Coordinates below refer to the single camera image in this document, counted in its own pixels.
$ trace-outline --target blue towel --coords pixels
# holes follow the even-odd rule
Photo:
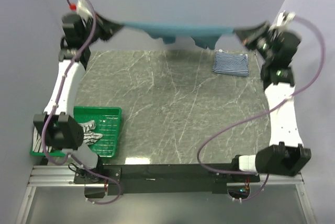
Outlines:
[[[234,28],[224,26],[211,27],[133,22],[124,22],[123,24],[129,28],[143,30],[153,39],[162,38],[165,44],[175,43],[176,37],[191,37],[198,47],[211,50],[215,48],[216,42],[222,35],[234,33]]]
[[[216,51],[213,71],[219,74],[248,76],[248,55],[229,54],[222,50]]]

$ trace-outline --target teal cloth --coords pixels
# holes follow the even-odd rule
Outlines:
[[[134,23],[125,22],[124,26],[132,29],[140,29],[146,32],[151,38],[162,38],[165,44],[176,42],[176,37],[191,37],[195,45],[203,49],[215,48],[216,42],[222,35],[231,35],[234,28],[224,26],[190,26],[176,24],[156,23]]]

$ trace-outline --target gray marble surface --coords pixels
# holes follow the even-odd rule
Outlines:
[[[207,138],[268,108],[253,54],[249,77],[215,74],[213,60],[207,50],[92,52],[76,105],[122,109],[117,155],[105,163],[196,163]],[[264,117],[221,134],[200,156],[208,163],[230,162],[269,141]]]

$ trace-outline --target marble tabletop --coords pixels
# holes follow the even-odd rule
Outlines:
[[[203,141],[224,127],[268,109],[258,64],[249,77],[215,74],[214,52],[92,52],[77,106],[122,109],[117,155],[105,163],[196,163]],[[210,142],[204,162],[230,162],[269,145],[270,120],[237,126]]]

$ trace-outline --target green plastic tray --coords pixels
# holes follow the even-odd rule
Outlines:
[[[90,149],[101,157],[111,158],[115,155],[121,123],[121,112],[121,108],[118,107],[75,106],[73,109],[74,119],[78,123],[94,120],[96,128],[93,132],[103,134],[101,139],[93,145],[90,145]],[[33,152],[32,147],[30,154],[35,156],[44,156],[44,153]],[[50,155],[58,157],[65,156],[65,154],[60,151],[51,151]]]

